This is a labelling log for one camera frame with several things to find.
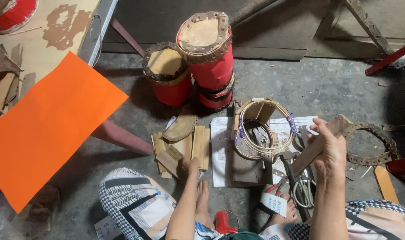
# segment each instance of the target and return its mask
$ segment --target red-handled pliers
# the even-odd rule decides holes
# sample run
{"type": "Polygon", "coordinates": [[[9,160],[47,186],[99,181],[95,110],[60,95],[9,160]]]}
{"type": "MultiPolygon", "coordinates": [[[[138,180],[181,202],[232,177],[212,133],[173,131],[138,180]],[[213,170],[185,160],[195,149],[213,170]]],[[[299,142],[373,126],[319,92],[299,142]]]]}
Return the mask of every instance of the red-handled pliers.
{"type": "Polygon", "coordinates": [[[284,186],[284,184],[287,182],[287,176],[284,176],[284,177],[282,177],[281,178],[281,180],[280,180],[280,182],[278,182],[277,184],[274,184],[272,187],[270,187],[270,188],[268,188],[266,191],[265,191],[265,193],[270,193],[270,192],[272,192],[273,190],[277,190],[276,192],[275,192],[275,196],[280,196],[280,194],[281,194],[281,188],[282,188],[282,186],[284,186]]]}

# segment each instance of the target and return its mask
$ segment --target bare foot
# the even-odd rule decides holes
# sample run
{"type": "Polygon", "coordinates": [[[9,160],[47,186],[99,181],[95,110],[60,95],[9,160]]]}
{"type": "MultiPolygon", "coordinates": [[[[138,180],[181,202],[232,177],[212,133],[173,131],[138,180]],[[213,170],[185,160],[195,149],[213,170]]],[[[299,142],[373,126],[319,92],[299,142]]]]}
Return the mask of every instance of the bare foot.
{"type": "Polygon", "coordinates": [[[204,224],[206,227],[215,229],[213,221],[211,221],[210,214],[208,213],[208,199],[210,193],[208,192],[208,182],[201,180],[196,188],[196,210],[195,220],[204,224]]]}
{"type": "Polygon", "coordinates": [[[290,194],[281,194],[281,198],[287,199],[287,217],[283,217],[279,214],[274,214],[272,220],[269,222],[268,227],[279,223],[290,223],[297,219],[296,206],[293,199],[290,198],[290,194]]]}

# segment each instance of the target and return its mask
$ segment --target human hand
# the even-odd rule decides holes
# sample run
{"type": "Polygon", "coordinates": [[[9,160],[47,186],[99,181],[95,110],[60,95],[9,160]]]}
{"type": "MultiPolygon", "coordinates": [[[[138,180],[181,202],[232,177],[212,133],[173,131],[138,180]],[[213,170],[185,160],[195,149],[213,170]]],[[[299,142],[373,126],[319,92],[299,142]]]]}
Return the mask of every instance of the human hand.
{"type": "Polygon", "coordinates": [[[325,140],[324,152],[314,160],[317,175],[323,177],[345,177],[346,168],[346,140],[343,136],[336,138],[327,128],[327,122],[314,118],[314,125],[309,128],[319,133],[319,136],[308,134],[308,139],[322,137],[325,140]]]}
{"type": "Polygon", "coordinates": [[[194,157],[192,160],[190,160],[190,156],[185,155],[181,161],[181,166],[188,176],[190,176],[192,173],[198,173],[199,171],[198,158],[194,157]]]}

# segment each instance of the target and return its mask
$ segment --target concrete floor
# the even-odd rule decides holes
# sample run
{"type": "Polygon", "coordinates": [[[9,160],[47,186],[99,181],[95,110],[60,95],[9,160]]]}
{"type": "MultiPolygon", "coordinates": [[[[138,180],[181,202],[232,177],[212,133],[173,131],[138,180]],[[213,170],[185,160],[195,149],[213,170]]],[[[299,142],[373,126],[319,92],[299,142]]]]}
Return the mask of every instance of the concrete floor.
{"type": "MultiPolygon", "coordinates": [[[[300,62],[237,59],[234,69],[239,84],[235,85],[234,98],[270,97],[293,112],[294,117],[318,115],[330,120],[344,114],[351,121],[368,121],[377,126],[405,124],[405,69],[384,70],[378,76],[366,77],[367,67],[361,62],[322,58],[304,58],[300,62]],[[378,82],[392,86],[381,87],[378,82]]],[[[142,76],[141,57],[102,53],[95,68],[130,96],[109,120],[147,142],[151,142],[152,133],[163,130],[168,120],[180,112],[180,107],[167,107],[157,101],[142,76]]],[[[224,110],[200,117],[198,123],[209,127],[213,117],[226,114],[224,110]]],[[[405,133],[395,132],[393,138],[401,156],[405,156],[405,133]]],[[[379,154],[383,147],[375,137],[357,131],[350,149],[369,156],[379,154]]],[[[153,156],[140,157],[89,137],[50,181],[60,188],[61,204],[47,239],[97,239],[93,225],[106,216],[97,196],[98,183],[110,171],[124,166],[154,178],[179,199],[181,183],[161,178],[153,156]]],[[[355,181],[346,180],[347,201],[381,198],[373,171],[360,179],[366,170],[365,166],[348,162],[347,175],[355,181]]],[[[203,178],[212,183],[210,171],[203,178]]],[[[405,178],[391,178],[398,199],[405,207],[405,178]]],[[[210,188],[210,215],[226,208],[237,213],[241,228],[257,232],[269,216],[258,209],[260,191],[260,187],[210,188]]],[[[232,227],[237,227],[231,214],[229,221],[232,227]]]]}

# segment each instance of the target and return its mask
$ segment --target orange paper sheet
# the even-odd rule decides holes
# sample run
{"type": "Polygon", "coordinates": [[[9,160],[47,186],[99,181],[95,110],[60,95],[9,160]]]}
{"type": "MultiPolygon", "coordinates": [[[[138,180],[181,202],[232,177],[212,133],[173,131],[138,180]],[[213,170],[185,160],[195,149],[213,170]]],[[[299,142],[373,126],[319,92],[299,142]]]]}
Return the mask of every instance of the orange paper sheet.
{"type": "Polygon", "coordinates": [[[0,189],[13,209],[20,212],[127,98],[69,52],[2,116],[0,189]]]}

